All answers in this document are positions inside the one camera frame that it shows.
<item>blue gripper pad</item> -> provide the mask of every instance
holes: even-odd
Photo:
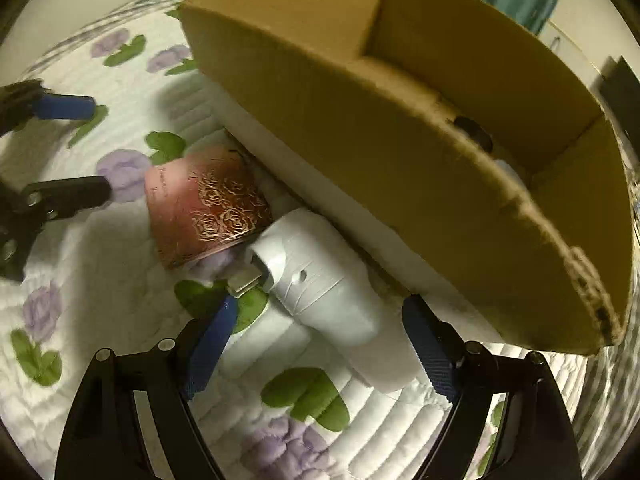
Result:
[[[31,105],[39,119],[76,119],[88,121],[95,112],[93,97],[83,95],[44,94]]]
[[[187,377],[183,386],[187,400],[193,399],[195,394],[207,387],[226,342],[236,326],[236,320],[238,320],[238,300],[228,295],[189,358]]]
[[[430,310],[425,312],[425,307],[428,309],[420,296],[409,296],[404,300],[404,330],[436,392],[447,397],[449,402],[455,402],[458,398],[455,363],[443,348],[442,334],[438,330],[441,322]]]

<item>pink card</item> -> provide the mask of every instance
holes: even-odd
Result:
[[[145,192],[167,268],[231,247],[271,223],[269,205],[242,156],[223,146],[150,168]]]

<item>gold rose design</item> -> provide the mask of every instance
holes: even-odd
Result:
[[[198,197],[202,205],[221,208],[231,207],[231,202],[218,190],[218,179],[213,171],[203,173],[198,179]]]
[[[225,231],[232,238],[237,238],[252,229],[255,224],[252,225],[250,219],[251,214],[241,209],[226,209],[220,215]]]
[[[225,177],[222,179],[222,190],[229,195],[244,196],[246,195],[246,186],[242,182],[231,179],[231,177]]]
[[[191,213],[191,222],[196,230],[198,239],[203,242],[220,240],[220,237],[224,234],[224,227],[220,225],[218,217],[211,213],[194,211]]]
[[[262,208],[267,207],[267,203],[265,201],[265,199],[263,199],[259,194],[258,194],[258,190],[254,188],[251,188],[247,194],[246,194],[248,200],[249,200],[249,204],[251,204],[252,206],[254,206],[256,209],[260,210]]]

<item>cardboard box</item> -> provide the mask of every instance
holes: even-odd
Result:
[[[187,0],[181,19],[200,70],[263,135],[232,133],[409,289],[452,286],[527,348],[621,341],[632,225],[616,139],[524,28],[481,0]]]

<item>bed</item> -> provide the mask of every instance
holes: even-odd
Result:
[[[32,120],[0,141],[2,177],[17,188],[96,173],[117,183],[108,206],[47,227],[22,284],[0,283],[0,418],[6,427],[6,433],[0,431],[0,453],[25,478],[53,478],[66,414],[94,352],[105,346],[118,354],[138,352],[175,336],[191,319],[175,284],[202,280],[211,270],[206,265],[175,272],[162,268],[142,188],[144,170],[176,155],[176,143],[188,152],[226,138],[176,19],[180,1],[132,2],[52,48],[26,74],[42,78],[56,92],[94,96],[100,107],[90,124]],[[258,167],[254,171],[274,214],[289,210],[294,199],[286,190]],[[637,227],[635,240],[632,303],[622,345],[590,359],[546,354],[574,420],[588,480],[607,468],[640,415]],[[508,345],[489,348],[508,356],[525,354]],[[268,384],[286,387],[284,378],[302,368],[324,374],[346,414],[300,425],[289,416],[290,407],[270,405]],[[156,475],[170,478],[150,412],[139,400]],[[206,391],[191,403],[207,445],[230,480],[264,476],[264,463],[252,456],[273,462],[300,442],[314,455],[295,463],[294,476],[411,479],[449,409],[426,376],[394,394],[373,390],[335,349],[269,303],[232,337]],[[468,478],[482,473],[501,409],[496,397]],[[274,442],[280,450],[275,458]],[[283,473],[282,478],[290,477]]]

